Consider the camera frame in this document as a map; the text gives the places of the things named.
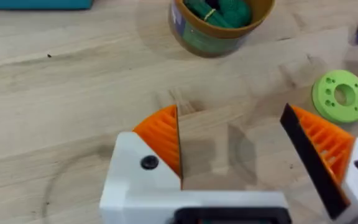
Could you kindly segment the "left gripper white and orange left finger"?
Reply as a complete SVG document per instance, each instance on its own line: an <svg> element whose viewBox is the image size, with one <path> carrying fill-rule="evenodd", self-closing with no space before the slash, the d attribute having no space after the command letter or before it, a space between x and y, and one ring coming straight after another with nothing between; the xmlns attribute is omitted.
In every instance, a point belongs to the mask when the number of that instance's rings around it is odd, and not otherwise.
<svg viewBox="0 0 358 224"><path fill-rule="evenodd" d="M103 223L170 223L181 190L177 106L145 118L117 136L101 195Z"/></svg>

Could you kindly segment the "left gripper white and orange right finger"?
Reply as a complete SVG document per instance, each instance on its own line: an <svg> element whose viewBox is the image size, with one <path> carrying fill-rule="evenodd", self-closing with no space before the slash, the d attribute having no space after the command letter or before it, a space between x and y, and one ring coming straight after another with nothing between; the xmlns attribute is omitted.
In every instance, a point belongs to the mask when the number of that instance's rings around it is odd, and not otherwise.
<svg viewBox="0 0 358 224"><path fill-rule="evenodd" d="M358 137L289 104L280 123L332 223L358 223Z"/></svg>

